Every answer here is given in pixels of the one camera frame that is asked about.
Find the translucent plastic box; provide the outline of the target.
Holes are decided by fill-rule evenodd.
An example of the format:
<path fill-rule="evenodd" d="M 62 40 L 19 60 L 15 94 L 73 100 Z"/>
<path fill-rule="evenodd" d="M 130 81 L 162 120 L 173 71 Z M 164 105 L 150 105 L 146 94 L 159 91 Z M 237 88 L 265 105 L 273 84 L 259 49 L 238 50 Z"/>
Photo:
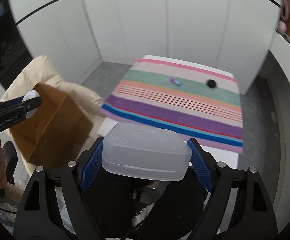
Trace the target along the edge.
<path fill-rule="evenodd" d="M 104 170 L 132 178 L 179 181 L 192 150 L 168 129 L 119 122 L 103 139 Z"/>

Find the blue bottle pink cap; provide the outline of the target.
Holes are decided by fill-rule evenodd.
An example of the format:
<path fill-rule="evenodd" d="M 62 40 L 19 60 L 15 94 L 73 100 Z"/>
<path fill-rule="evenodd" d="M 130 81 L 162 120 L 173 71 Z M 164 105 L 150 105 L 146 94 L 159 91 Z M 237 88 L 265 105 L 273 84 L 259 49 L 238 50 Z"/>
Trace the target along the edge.
<path fill-rule="evenodd" d="M 169 81 L 178 87 L 182 86 L 182 82 L 180 82 L 176 79 L 170 78 Z"/>

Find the white round tin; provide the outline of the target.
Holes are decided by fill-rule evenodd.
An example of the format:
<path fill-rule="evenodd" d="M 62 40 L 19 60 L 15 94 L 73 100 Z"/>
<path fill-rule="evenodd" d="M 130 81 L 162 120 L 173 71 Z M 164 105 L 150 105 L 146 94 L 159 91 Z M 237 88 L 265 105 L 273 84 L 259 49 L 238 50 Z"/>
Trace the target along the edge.
<path fill-rule="evenodd" d="M 26 103 L 26 118 L 31 118 L 41 106 L 41 97 L 36 90 L 30 90 L 23 97 L 22 102 Z"/>

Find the person's black trousers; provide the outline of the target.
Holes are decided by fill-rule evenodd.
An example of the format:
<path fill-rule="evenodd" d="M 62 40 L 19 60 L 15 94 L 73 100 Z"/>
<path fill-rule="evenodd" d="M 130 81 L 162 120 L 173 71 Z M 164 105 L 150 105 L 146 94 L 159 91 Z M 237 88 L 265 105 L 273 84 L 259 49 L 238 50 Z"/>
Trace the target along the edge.
<path fill-rule="evenodd" d="M 84 192 L 86 204 L 102 235 L 122 238 L 133 228 L 133 218 L 142 207 L 133 198 L 134 191 L 150 181 L 119 176 L 100 168 L 90 187 Z M 207 198 L 195 171 L 189 168 L 180 181 L 169 183 L 153 205 L 148 217 L 132 239 L 180 239 L 201 218 Z"/>

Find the brown cardboard box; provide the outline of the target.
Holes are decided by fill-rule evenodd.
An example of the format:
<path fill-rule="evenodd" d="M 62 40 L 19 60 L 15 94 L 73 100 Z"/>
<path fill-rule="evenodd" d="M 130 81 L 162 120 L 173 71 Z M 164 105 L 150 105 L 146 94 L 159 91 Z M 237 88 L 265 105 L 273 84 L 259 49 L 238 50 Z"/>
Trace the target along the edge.
<path fill-rule="evenodd" d="M 34 90 L 40 94 L 41 106 L 9 131 L 25 161 L 62 167 L 76 159 L 93 124 L 66 92 L 42 83 Z"/>

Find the black glass panel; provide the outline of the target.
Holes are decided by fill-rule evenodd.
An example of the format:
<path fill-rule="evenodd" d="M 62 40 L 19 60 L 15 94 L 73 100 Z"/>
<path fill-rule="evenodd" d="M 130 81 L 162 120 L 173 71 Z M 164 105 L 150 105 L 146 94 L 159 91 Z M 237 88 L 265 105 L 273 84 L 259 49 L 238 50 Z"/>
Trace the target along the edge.
<path fill-rule="evenodd" d="M 15 25 L 7 0 L 0 3 L 0 83 L 7 89 L 33 60 Z"/>

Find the white curved counter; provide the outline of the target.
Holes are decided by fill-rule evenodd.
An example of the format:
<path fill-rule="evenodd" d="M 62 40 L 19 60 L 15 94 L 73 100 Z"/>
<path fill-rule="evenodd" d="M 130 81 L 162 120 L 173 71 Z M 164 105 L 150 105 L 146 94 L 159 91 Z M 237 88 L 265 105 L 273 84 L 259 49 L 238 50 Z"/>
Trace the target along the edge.
<path fill-rule="evenodd" d="M 279 231 L 290 222 L 290 43 L 276 33 L 270 46 L 274 67 L 268 76 L 280 131 L 280 172 L 274 209 Z"/>

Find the pink plush toy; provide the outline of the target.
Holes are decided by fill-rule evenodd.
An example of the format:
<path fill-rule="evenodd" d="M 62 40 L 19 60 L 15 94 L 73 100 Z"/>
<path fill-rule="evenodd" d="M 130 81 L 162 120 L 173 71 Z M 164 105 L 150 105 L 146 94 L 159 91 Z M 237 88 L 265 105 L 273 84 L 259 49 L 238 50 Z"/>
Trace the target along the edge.
<path fill-rule="evenodd" d="M 278 29 L 285 33 L 287 31 L 287 25 L 284 21 L 280 20 L 279 23 L 278 23 Z"/>

